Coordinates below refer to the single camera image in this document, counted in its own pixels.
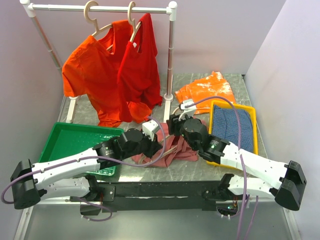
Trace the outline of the green plastic tray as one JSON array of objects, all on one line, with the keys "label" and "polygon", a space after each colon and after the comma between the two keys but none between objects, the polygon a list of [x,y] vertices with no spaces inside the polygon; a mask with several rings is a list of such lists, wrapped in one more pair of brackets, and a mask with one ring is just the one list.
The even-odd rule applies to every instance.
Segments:
[{"label": "green plastic tray", "polygon": [[121,128],[57,122],[38,161],[50,162],[81,153],[123,132]]}]

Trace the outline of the dusty pink t shirt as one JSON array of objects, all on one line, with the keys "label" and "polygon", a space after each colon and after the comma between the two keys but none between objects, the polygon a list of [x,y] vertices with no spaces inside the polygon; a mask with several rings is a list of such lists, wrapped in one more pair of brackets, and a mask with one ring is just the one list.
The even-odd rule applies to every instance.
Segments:
[{"label": "dusty pink t shirt", "polygon": [[[163,122],[161,125],[165,133],[166,145],[163,156],[160,160],[153,163],[152,166],[167,168],[173,160],[196,162],[199,159],[197,152],[191,149],[182,136],[169,135],[167,124]],[[156,134],[158,142],[163,145],[164,137],[161,130],[158,130]],[[142,165],[154,161],[161,152],[162,150],[157,151],[152,158],[139,154],[131,157],[131,159],[136,164]]]}]

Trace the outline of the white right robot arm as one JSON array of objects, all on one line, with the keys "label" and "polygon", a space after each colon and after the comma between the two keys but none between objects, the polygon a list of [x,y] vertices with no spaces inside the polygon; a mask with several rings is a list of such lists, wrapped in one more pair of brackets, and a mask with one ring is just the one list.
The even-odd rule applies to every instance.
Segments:
[{"label": "white right robot arm", "polygon": [[172,114],[166,120],[170,135],[182,136],[193,151],[209,163],[228,166],[249,174],[251,178],[229,176],[219,186],[219,195],[228,200],[234,195],[274,198],[280,206],[298,211],[301,207],[307,179],[301,165],[273,161],[238,148],[234,143],[209,134],[202,122],[191,116]]}]

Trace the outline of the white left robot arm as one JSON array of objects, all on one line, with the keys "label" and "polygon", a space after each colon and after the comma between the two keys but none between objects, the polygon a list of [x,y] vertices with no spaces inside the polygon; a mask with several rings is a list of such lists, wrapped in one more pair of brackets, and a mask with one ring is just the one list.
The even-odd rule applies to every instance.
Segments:
[{"label": "white left robot arm", "polygon": [[72,177],[120,165],[125,159],[143,154],[153,157],[163,146],[156,134],[130,128],[120,136],[88,148],[75,155],[48,162],[20,161],[10,177],[10,188],[16,210],[32,207],[41,200],[55,197],[79,197],[94,201],[100,194],[95,180]]}]

